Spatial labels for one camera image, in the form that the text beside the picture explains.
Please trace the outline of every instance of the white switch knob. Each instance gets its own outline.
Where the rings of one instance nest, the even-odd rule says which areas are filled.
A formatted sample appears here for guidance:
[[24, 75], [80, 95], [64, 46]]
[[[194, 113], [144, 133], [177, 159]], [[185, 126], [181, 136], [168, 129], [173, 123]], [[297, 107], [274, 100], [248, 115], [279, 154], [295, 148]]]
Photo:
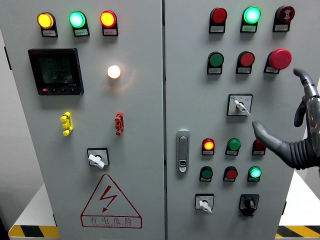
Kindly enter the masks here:
[[88, 157], [88, 160], [90, 162], [90, 165], [95, 165], [96, 167], [103, 169], [105, 166], [105, 163], [103, 161], [101, 161], [101, 157], [99, 156], [94, 156], [92, 154], [90, 154], [90, 156]]
[[199, 201], [200, 207], [203, 211], [205, 211], [208, 214], [212, 214], [211, 208], [209, 207], [208, 203], [206, 201]]
[[241, 112], [243, 112], [245, 115], [247, 115], [247, 116], [251, 115], [250, 112], [248, 111], [248, 109], [241, 102], [234, 100], [234, 103], [236, 105], [236, 108], [239, 109]]

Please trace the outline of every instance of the black switch knob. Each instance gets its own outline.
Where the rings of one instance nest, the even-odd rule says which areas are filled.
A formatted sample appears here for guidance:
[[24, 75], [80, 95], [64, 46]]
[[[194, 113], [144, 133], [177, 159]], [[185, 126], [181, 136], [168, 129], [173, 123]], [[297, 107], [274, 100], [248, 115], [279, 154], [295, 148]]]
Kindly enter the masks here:
[[249, 198], [247, 198], [246, 200], [244, 200], [244, 205], [245, 205], [245, 207], [248, 208], [248, 209], [254, 209], [256, 203], [255, 203], [255, 201], [254, 201], [251, 197], [249, 197]]

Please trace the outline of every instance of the yellow black hazard stripe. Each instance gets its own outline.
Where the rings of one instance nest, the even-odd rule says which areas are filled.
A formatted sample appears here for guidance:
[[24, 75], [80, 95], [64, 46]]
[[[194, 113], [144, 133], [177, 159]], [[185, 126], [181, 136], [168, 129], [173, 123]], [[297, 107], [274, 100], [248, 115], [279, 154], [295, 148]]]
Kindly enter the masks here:
[[320, 226], [279, 226], [276, 238], [319, 238]]
[[56, 226], [14, 225], [8, 234], [10, 237], [52, 238], [59, 239], [60, 234]]

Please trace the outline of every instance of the push button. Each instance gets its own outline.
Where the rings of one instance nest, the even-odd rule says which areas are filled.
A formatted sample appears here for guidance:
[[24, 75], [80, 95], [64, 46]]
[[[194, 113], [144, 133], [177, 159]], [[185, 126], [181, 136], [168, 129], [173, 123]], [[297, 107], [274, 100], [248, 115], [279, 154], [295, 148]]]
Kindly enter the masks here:
[[264, 72], [269, 74], [279, 74], [280, 70], [286, 69], [292, 61], [291, 52], [285, 48], [271, 52], [267, 58]]
[[213, 177], [214, 172], [210, 166], [204, 166], [200, 170], [200, 182], [211, 182], [211, 178]]
[[234, 166], [228, 166], [224, 170], [223, 181], [224, 182], [235, 182], [238, 176], [238, 171]]
[[290, 23], [295, 17], [295, 9], [292, 6], [281, 6], [274, 14], [273, 32], [289, 32]]

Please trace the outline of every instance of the gray metal panel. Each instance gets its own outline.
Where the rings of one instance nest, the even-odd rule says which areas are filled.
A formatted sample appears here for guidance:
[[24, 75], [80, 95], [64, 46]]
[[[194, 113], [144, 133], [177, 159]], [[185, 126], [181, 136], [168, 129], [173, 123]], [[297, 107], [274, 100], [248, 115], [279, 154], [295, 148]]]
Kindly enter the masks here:
[[[283, 5], [295, 9], [287, 33], [273, 33], [276, 10]], [[243, 11], [261, 9], [256, 33], [240, 33]], [[209, 34], [214, 8], [227, 11], [224, 34]], [[255, 140], [251, 122], [261, 120], [271, 133], [287, 141], [303, 138], [305, 125], [295, 128], [294, 116], [304, 94], [293, 68], [306, 70], [317, 83], [320, 70], [319, 1], [201, 0], [165, 2], [166, 135], [168, 239], [260, 239], [275, 238], [293, 170], [275, 154], [252, 156]], [[286, 48], [292, 53], [290, 66], [279, 75], [263, 73], [270, 52]], [[207, 75], [208, 55], [224, 56], [222, 75]], [[255, 55], [252, 73], [236, 75], [238, 55]], [[226, 116], [229, 94], [253, 94], [251, 116]], [[176, 134], [190, 132], [189, 171], [176, 170]], [[214, 156], [201, 156], [205, 138], [215, 141]], [[229, 139], [238, 138], [238, 156], [226, 156]], [[199, 182], [200, 169], [213, 169], [212, 182]], [[235, 166], [235, 182], [223, 182], [224, 170]], [[259, 166], [260, 182], [247, 182], [248, 170]], [[195, 210], [195, 194], [213, 193], [212, 214]], [[259, 194], [254, 217], [238, 217], [241, 194]]]
[[[99, 17], [105, 10], [117, 15], [118, 37], [102, 36]], [[89, 37], [74, 37], [68, 21], [72, 11], [86, 15]], [[58, 38], [41, 36], [41, 12], [54, 15]], [[4, 0], [0, 24], [61, 239], [162, 240], [162, 1]], [[28, 57], [32, 48], [77, 48], [84, 95], [39, 96]], [[118, 80], [107, 76], [111, 65], [121, 68]], [[67, 137], [60, 122], [66, 111], [74, 124]], [[117, 112], [123, 112], [121, 136], [116, 136]], [[103, 147], [110, 166], [89, 167], [87, 148]], [[82, 227], [80, 215], [103, 174], [112, 177], [141, 215], [142, 229]], [[112, 205], [132, 212], [125, 203], [116, 198]]]

